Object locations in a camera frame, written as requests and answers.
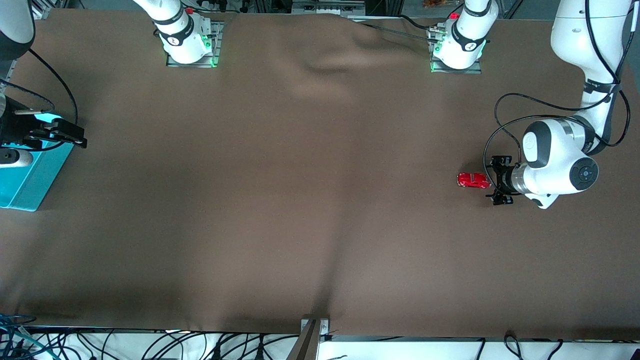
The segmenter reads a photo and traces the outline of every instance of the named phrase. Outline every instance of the red toy car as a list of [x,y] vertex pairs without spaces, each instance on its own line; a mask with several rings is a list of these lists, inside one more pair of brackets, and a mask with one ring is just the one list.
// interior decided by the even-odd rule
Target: red toy car
[[458,185],[463,188],[488,189],[491,187],[491,182],[486,175],[479,172],[461,172],[458,174]]

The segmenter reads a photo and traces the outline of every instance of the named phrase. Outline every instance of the toy car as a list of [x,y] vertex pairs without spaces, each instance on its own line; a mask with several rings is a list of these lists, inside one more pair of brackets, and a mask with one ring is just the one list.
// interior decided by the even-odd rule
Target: toy car
[[479,172],[461,172],[458,174],[458,185],[463,188],[488,189],[491,187],[491,182],[486,175]]

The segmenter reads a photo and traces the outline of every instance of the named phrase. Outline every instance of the blue plastic container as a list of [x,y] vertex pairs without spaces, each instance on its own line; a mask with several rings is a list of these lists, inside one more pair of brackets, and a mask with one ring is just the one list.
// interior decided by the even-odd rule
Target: blue plastic container
[[[35,116],[46,122],[60,118],[54,114]],[[52,145],[55,143],[44,142],[44,147]],[[0,208],[36,211],[73,147],[66,143],[51,151],[32,152],[33,162],[28,167],[0,168]]]

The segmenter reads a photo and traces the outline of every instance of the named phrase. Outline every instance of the teal bin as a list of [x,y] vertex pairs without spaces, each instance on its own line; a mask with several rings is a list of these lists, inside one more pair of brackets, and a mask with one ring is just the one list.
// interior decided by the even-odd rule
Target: teal bin
[[[46,122],[60,118],[54,114],[35,116]],[[44,142],[44,147],[55,144]],[[73,147],[65,143],[50,151],[32,152],[33,162],[28,167],[0,168],[0,208],[36,211]]]

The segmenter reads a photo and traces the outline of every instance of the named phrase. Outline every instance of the brown table surface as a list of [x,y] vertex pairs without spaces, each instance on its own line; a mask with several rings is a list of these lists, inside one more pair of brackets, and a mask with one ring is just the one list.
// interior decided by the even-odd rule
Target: brown table surface
[[[89,147],[39,211],[0,211],[0,310],[51,325],[295,332],[315,313],[336,334],[637,338],[635,124],[596,157],[592,189],[546,211],[456,185],[481,170],[501,94],[579,105],[582,72],[554,56],[550,29],[498,21],[483,74],[453,75],[430,73],[424,42],[333,15],[238,15],[218,68],[170,69],[145,13],[53,11],[33,48],[76,95]],[[12,80],[70,114],[32,56]],[[500,114],[550,112],[511,99]],[[514,153],[504,135],[490,150]]]

